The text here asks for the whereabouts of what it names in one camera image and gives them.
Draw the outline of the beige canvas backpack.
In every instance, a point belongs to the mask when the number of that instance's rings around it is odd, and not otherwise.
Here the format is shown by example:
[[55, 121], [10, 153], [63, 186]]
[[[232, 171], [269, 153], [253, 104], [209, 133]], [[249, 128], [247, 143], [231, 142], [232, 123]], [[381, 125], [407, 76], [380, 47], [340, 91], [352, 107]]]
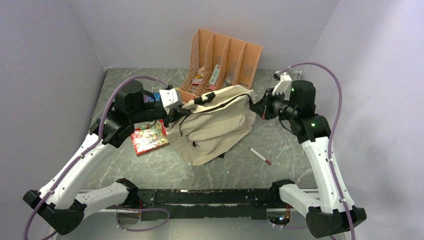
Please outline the beige canvas backpack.
[[188, 114], [167, 127], [167, 140], [186, 163], [206, 164], [252, 130], [255, 97], [254, 90], [233, 85], [194, 98], [182, 107]]

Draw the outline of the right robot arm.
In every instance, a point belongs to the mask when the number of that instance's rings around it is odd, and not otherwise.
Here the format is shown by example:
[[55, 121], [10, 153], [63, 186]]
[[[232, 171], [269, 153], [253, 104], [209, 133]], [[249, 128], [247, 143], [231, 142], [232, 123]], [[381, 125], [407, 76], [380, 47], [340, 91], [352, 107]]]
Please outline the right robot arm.
[[296, 209], [305, 217], [311, 234], [319, 239], [353, 233], [367, 214], [355, 205], [346, 189], [335, 154], [329, 148], [332, 141], [328, 121], [315, 113], [315, 97], [316, 88], [309, 81], [280, 80], [250, 109], [264, 120], [278, 118], [290, 123], [290, 131], [308, 157], [319, 199], [290, 179], [273, 182], [269, 199], [275, 207]]

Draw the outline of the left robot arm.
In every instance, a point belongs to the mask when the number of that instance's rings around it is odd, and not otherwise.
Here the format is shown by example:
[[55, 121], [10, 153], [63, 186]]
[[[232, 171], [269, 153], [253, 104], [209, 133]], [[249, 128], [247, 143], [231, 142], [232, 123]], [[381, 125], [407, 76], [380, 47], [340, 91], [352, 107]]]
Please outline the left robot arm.
[[164, 83], [156, 99], [144, 89], [142, 79], [137, 75], [122, 82], [72, 159], [45, 186], [23, 196], [33, 210], [24, 228], [25, 239], [35, 216], [47, 222], [54, 234], [66, 235], [85, 218], [108, 207], [130, 211], [140, 208], [139, 189], [126, 178], [86, 193], [81, 193], [81, 188], [101, 160], [135, 132], [135, 124], [158, 120], [169, 123], [182, 106], [182, 96], [172, 85]]

